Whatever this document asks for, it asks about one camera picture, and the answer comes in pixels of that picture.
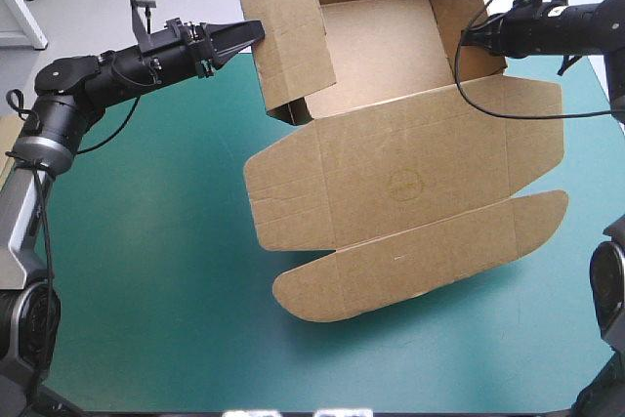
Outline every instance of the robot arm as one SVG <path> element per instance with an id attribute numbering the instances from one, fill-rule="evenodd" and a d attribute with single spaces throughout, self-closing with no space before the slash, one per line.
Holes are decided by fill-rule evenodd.
<path id="1" fill-rule="evenodd" d="M 2 417 L 22 415 L 33 376 L 41 369 L 45 374 L 52 359 L 61 303 L 54 294 L 46 327 L 48 272 L 35 254 L 35 240 L 45 204 L 41 199 L 48 198 L 56 177 L 69 170 L 85 133 L 108 107 L 192 76 L 209 77 L 265 35 L 259 21 L 193 24 L 179 19 L 150 33 L 138 9 L 146 8 L 149 18 L 155 0 L 130 2 L 138 43 L 99 56 L 59 59 L 44 67 L 35 79 L 37 99 L 32 110 L 24 112 L 28 117 L 13 146 L 17 163 L 0 190 Z M 55 412 L 42 415 L 79 415 L 65 407 Z"/>
<path id="2" fill-rule="evenodd" d="M 468 30 L 463 45 L 516 59 L 563 56 L 561 73 L 577 57 L 604 56 L 610 107 L 625 122 L 625 0 L 574 6 L 568 0 L 517 0 L 506 14 Z"/>

